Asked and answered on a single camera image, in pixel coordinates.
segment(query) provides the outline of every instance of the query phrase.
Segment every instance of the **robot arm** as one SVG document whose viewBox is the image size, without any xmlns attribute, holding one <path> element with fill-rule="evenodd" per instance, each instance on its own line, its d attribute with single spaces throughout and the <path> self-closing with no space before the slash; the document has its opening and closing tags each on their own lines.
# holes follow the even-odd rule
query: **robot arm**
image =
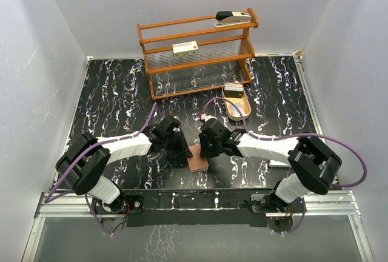
<svg viewBox="0 0 388 262">
<path fill-rule="evenodd" d="M 140 134 L 95 138 L 90 133 L 84 133 L 59 159 L 56 170 L 60 175 L 64 174 L 86 148 L 98 141 L 122 139 L 120 142 L 95 147 L 65 178 L 75 194 L 87 193 L 101 200 L 112 212 L 120 211 L 124 205 L 125 194 L 115 183 L 102 175 L 106 165 L 131 156 L 144 156 L 161 150 L 165 150 L 171 158 L 192 157 L 180 125 L 177 119 L 167 116 L 157 126 L 148 126 L 144 133 Z"/>
<path fill-rule="evenodd" d="M 326 194 L 342 163 L 339 156 L 317 137 L 261 141 L 245 130 L 229 131 L 214 117 L 206 116 L 203 121 L 199 134 L 202 157 L 226 153 L 230 156 L 256 156 L 291 165 L 295 173 L 280 180 L 258 204 L 266 209 L 285 211 L 295 199 L 309 192 Z"/>
</svg>

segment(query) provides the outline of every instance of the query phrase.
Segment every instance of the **black marble surface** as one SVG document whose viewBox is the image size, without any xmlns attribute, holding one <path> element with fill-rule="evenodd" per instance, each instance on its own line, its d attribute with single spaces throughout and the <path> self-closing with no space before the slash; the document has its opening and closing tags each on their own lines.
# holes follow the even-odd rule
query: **black marble surface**
<svg viewBox="0 0 388 262">
<path fill-rule="evenodd" d="M 246 93 L 252 106 L 249 129 L 265 135 L 314 132 L 302 85 L 291 56 L 248 59 L 252 85 Z M 189 146 L 199 144 L 199 114 L 205 103 L 221 90 L 161 99 L 165 115 L 178 117 Z M 82 132 L 94 136 L 118 136 L 139 130 L 153 105 L 148 77 L 141 59 L 91 61 L 69 136 L 69 144 Z M 240 123 L 230 121 L 223 103 L 209 105 L 230 130 Z M 160 120 L 157 114 L 154 121 Z M 209 160 L 206 172 L 190 173 L 186 160 L 170 161 L 164 152 L 117 161 L 104 176 L 122 189 L 272 188 L 291 173 L 269 168 L 261 158 L 219 156 Z"/>
</svg>

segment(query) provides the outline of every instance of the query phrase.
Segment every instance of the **cable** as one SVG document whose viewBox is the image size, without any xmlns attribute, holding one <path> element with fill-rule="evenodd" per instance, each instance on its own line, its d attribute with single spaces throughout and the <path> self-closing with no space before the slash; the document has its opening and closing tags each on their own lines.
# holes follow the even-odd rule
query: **cable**
<svg viewBox="0 0 388 262">
<path fill-rule="evenodd" d="M 95 211 L 92 209 L 92 206 L 89 203 L 89 199 L 87 198 L 87 194 L 85 194 L 85 199 L 86 199 L 87 206 L 89 207 L 89 211 L 95 217 L 97 223 L 99 223 L 99 225 L 104 229 L 104 231 L 106 231 L 110 236 L 113 236 L 113 232 L 104 226 L 102 221 L 97 217 L 97 214 L 95 213 Z"/>
<path fill-rule="evenodd" d="M 119 223 L 119 224 L 114 228 L 114 230 L 112 231 L 112 233 L 115 233 L 116 230 L 117 230 L 117 228 L 118 228 L 119 226 L 121 226 L 122 224 L 125 224 L 125 221 L 123 221 L 122 223 Z"/>
<path fill-rule="evenodd" d="M 129 136 L 123 136 L 121 138 L 116 138 L 116 139 L 108 139 L 108 140 L 105 140 L 105 141 L 101 141 L 101 142 L 97 142 L 96 144 L 93 144 L 91 145 L 90 147 L 86 148 L 85 151 L 83 151 L 75 160 L 74 162 L 72 162 L 72 164 L 69 166 L 69 168 L 67 168 L 67 170 L 65 171 L 65 173 L 63 173 L 63 175 L 61 176 L 61 178 L 58 180 L 58 182 L 55 184 L 54 188 L 48 193 L 46 199 L 44 200 L 44 203 L 51 203 L 53 200 L 56 200 L 57 198 L 59 197 L 62 197 L 68 193 L 72 193 L 73 191 L 72 190 L 69 190 L 67 192 L 64 192 L 64 193 L 61 193 L 59 195 L 56 195 L 52 198 L 53 194 L 57 191 L 58 187 L 62 184 L 62 182 L 66 179 L 67 175 L 70 173 L 70 171 L 72 171 L 72 169 L 76 166 L 76 164 L 86 155 L 88 154 L 91 150 L 93 150 L 95 147 L 98 147 L 98 146 L 101 146 L 101 145 L 105 145 L 105 144 L 110 144 L 110 143 L 114 143 L 114 142 L 118 142 L 118 141 L 123 141 L 125 139 L 130 139 L 130 138 L 136 138 L 138 135 L 140 135 L 143 130 L 148 126 L 151 118 L 152 118 L 152 115 L 153 113 L 155 112 L 155 109 L 158 109 L 158 112 L 163 116 L 163 114 L 161 113 L 161 111 L 159 110 L 159 107 L 156 105 L 156 103 L 153 104 L 152 106 L 152 109 L 151 109 L 151 112 L 150 114 L 148 115 L 147 117 L 147 120 L 145 121 L 144 125 L 141 127 L 141 129 L 136 132 L 134 135 L 129 135 Z"/>
<path fill-rule="evenodd" d="M 291 138 L 298 138 L 298 137 L 303 137 L 303 136 L 317 136 L 318 138 L 327 139 L 329 141 L 337 143 L 337 144 L 347 148 L 348 150 L 350 150 L 359 159 L 359 161 L 360 161 L 360 163 L 361 163 L 361 165 L 363 167 L 363 175 L 361 176 L 361 178 L 358 181 L 356 181 L 354 183 L 350 183 L 350 184 L 332 184 L 333 187 L 343 187 L 343 188 L 355 187 L 355 186 L 361 184 L 362 182 L 364 182 L 364 180 L 366 179 L 366 176 L 368 174 L 368 168 L 366 166 L 364 158 L 355 149 L 350 147 L 348 144 L 346 144 L 346 143 L 344 143 L 344 142 L 342 142 L 342 141 L 340 141 L 338 139 L 332 138 L 331 136 L 320 135 L 319 133 L 297 133 L 297 134 L 289 135 L 289 136 L 279 136 L 279 137 L 275 137 L 275 138 L 263 138 L 263 137 L 260 137 L 258 135 L 255 135 L 253 132 L 248 130 L 247 123 L 246 123 L 246 121 L 245 121 L 245 119 L 243 117 L 243 114 L 241 113 L 240 109 L 233 102 L 231 102 L 229 99 L 226 99 L 226 98 L 223 98 L 223 97 L 218 97 L 218 96 L 213 97 L 204 106 L 202 114 L 205 114 L 205 111 L 206 111 L 207 107 L 209 106 L 209 104 L 211 102 L 215 101 L 215 100 L 226 101 L 226 102 L 230 103 L 232 106 L 234 106 L 234 108 L 237 110 L 237 112 L 242 117 L 242 122 L 244 124 L 245 131 L 254 139 L 259 139 L 261 141 L 281 141 L 282 139 L 291 139 Z"/>
<path fill-rule="evenodd" d="M 297 229 L 299 229 L 299 227 L 303 223 L 304 216 L 306 215 L 306 211 L 307 211 L 307 209 L 306 209 L 306 202 L 304 201 L 304 198 L 302 198 L 302 204 L 303 204 L 302 217 L 299 220 L 299 223 L 296 225 L 296 227 L 294 227 L 292 230 L 290 230 L 290 232 L 286 232 L 287 235 L 289 235 L 290 233 L 294 233 Z"/>
</svg>

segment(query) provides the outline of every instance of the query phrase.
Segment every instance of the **glass panel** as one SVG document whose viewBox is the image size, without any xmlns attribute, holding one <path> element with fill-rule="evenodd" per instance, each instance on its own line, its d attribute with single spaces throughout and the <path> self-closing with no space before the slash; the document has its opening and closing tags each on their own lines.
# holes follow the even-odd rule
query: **glass panel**
<svg viewBox="0 0 388 262">
<path fill-rule="evenodd" d="M 248 225 L 146 226 L 125 228 L 110 239 L 93 218 L 46 218 L 35 262 L 361 261 L 347 216 L 307 216 L 285 238 L 268 230 Z"/>
</svg>

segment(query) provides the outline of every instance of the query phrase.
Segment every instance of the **wooden shelf rack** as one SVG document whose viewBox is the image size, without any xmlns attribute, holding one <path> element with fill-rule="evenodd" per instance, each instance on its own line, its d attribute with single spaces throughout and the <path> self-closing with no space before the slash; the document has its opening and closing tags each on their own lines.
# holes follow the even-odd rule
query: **wooden shelf rack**
<svg viewBox="0 0 388 262">
<path fill-rule="evenodd" d="M 251 8 L 242 12 L 252 15 L 250 22 L 214 27 L 215 15 L 210 15 L 138 25 L 152 99 L 220 88 L 225 82 L 251 83 L 246 59 L 254 57 L 255 50 L 249 41 L 249 28 L 257 28 L 259 21 Z M 239 31 L 241 34 L 226 35 Z M 172 44 L 187 41 L 197 41 L 199 53 L 174 57 Z M 220 65 L 226 62 L 227 69 Z"/>
</svg>

